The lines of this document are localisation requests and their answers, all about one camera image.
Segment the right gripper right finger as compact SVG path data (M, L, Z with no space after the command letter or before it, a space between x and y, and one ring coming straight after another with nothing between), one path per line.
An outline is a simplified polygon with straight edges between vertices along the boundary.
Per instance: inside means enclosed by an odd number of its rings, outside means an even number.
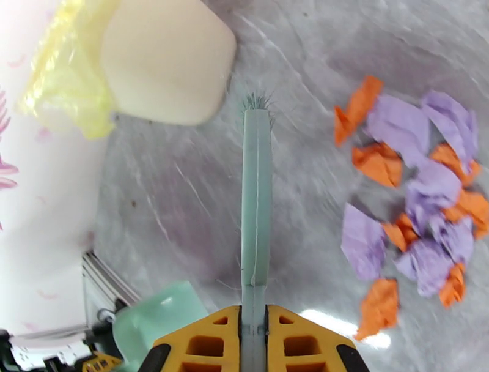
M267 308L268 371L369 371L351 339L278 305Z

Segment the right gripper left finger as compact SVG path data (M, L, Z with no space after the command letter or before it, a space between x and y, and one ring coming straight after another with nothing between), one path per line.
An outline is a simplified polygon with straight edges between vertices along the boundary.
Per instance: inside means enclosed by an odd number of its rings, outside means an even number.
M139 371L239 371L239 314L227 307L155 340Z

